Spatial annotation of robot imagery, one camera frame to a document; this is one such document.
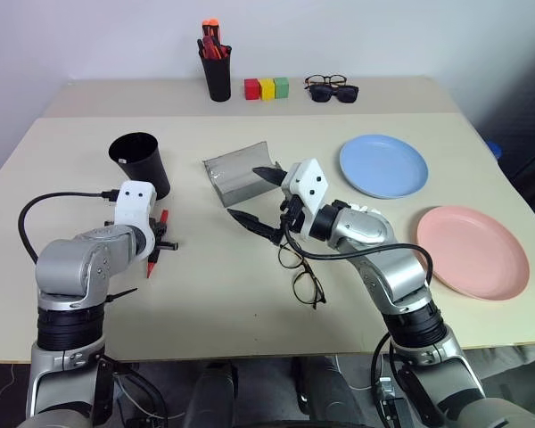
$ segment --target pink plate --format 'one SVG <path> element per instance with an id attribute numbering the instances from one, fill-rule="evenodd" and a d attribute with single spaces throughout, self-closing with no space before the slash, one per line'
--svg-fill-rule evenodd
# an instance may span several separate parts
<path id="1" fill-rule="evenodd" d="M 465 207 L 439 207 L 418 224 L 418 244 L 432 255 L 434 274 L 466 296 L 506 300 L 529 281 L 529 261 L 511 232 Z"/>

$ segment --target black cup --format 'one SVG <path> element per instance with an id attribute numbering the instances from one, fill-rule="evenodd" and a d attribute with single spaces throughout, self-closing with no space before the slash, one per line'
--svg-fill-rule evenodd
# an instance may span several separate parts
<path id="1" fill-rule="evenodd" d="M 157 139 L 145 132 L 117 138 L 109 147 L 109 157 L 135 181 L 148 181 L 157 191 L 157 199 L 170 192 L 167 173 L 162 167 Z"/>
<path id="2" fill-rule="evenodd" d="M 202 55 L 200 56 L 210 98 L 219 103 L 229 100 L 232 94 L 230 91 L 230 53 L 232 48 L 230 46 L 227 48 L 228 55 L 220 60 L 207 60 Z"/>

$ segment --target green block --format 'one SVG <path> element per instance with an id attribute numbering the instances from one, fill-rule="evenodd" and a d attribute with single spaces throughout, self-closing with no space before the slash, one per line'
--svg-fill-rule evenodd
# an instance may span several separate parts
<path id="1" fill-rule="evenodd" d="M 289 81 L 287 78 L 274 78 L 276 84 L 276 98 L 287 98 L 289 95 Z"/>

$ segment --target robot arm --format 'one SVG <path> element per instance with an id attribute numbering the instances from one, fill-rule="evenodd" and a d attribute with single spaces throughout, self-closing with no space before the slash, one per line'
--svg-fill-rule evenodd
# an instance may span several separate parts
<path id="1" fill-rule="evenodd" d="M 413 245 L 388 248 L 397 241 L 385 217 L 378 211 L 354 210 L 340 201 L 324 205 L 327 182 L 315 159 L 292 165 L 289 173 L 263 167 L 254 171 L 284 191 L 280 227 L 261 224 L 245 212 L 228 210 L 230 214 L 272 243 L 279 244 L 285 235 L 293 247 L 291 232 L 295 232 L 304 239 L 311 236 L 327 242 L 341 254 L 315 255 L 294 248 L 306 258 L 349 260 L 383 315 L 391 346 L 403 362 L 395 375 L 424 424 L 535 427 L 531 413 L 504 400 L 485 398 L 454 333 L 432 300 L 427 277 L 432 272 L 424 272 L 409 249 Z"/>
<path id="2" fill-rule="evenodd" d="M 150 183 L 125 182 L 114 225 L 53 241 L 40 254 L 38 333 L 21 426 L 91 426 L 111 415 L 113 367 L 103 359 L 104 304 L 116 297 L 108 299 L 109 279 L 151 253 L 155 196 Z"/>

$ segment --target wooden block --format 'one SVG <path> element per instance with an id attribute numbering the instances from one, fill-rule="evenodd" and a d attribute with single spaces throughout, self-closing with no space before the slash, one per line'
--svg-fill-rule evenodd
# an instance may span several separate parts
<path id="1" fill-rule="evenodd" d="M 256 78 L 246 78 L 243 81 L 243 92 L 246 100 L 259 99 L 259 81 Z"/>
<path id="2" fill-rule="evenodd" d="M 289 95 L 289 80 L 287 78 L 274 78 L 276 84 L 276 98 L 287 98 Z"/>
<path id="3" fill-rule="evenodd" d="M 261 78 L 259 80 L 261 87 L 261 99 L 264 101 L 276 98 L 276 84 L 272 78 Z"/>

